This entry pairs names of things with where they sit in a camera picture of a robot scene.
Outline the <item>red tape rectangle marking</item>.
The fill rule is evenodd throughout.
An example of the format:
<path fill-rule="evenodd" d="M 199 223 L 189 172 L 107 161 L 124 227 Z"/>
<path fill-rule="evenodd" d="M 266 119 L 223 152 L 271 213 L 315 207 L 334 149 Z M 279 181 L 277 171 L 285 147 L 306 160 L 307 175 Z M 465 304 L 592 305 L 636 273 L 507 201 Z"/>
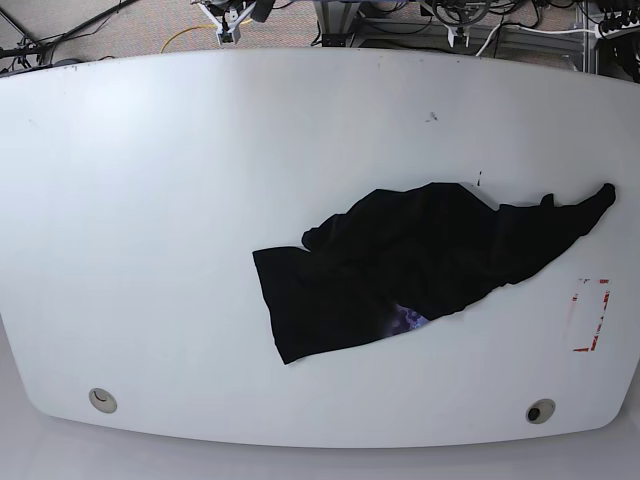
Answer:
<path fill-rule="evenodd" d="M 596 349 L 611 294 L 609 279 L 580 278 L 571 299 L 566 340 L 572 352 Z"/>

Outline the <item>white power strip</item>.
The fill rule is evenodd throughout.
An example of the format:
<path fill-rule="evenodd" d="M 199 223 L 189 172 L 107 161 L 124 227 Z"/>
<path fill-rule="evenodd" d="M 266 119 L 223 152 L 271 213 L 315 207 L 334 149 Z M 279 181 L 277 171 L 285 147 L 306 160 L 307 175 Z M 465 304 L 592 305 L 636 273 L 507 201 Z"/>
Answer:
<path fill-rule="evenodd" d="M 598 24 L 596 36 L 603 39 L 612 39 L 629 33 L 639 31 L 639 16 L 635 11 L 623 12 L 621 15 L 613 14 L 604 17 Z"/>

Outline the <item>black graphic T-shirt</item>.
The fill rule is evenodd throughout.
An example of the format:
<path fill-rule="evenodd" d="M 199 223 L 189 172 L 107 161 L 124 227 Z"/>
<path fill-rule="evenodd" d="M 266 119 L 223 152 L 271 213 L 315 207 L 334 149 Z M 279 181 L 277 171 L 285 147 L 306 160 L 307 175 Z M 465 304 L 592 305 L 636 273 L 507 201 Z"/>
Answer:
<path fill-rule="evenodd" d="M 399 335 L 535 276 L 588 235 L 613 185 L 574 205 L 491 207 L 455 183 L 378 189 L 253 254 L 275 347 L 290 364 Z"/>

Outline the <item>aluminium frame stand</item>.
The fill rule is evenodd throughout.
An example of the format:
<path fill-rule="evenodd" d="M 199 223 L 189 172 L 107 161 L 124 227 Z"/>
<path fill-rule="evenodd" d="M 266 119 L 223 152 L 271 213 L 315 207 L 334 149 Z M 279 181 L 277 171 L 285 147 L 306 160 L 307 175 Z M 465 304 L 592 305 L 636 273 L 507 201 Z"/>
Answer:
<path fill-rule="evenodd" d="M 443 40 L 467 44 L 473 26 L 488 15 L 489 1 L 317 1 L 320 43 L 358 48 L 367 42 L 393 47 Z"/>

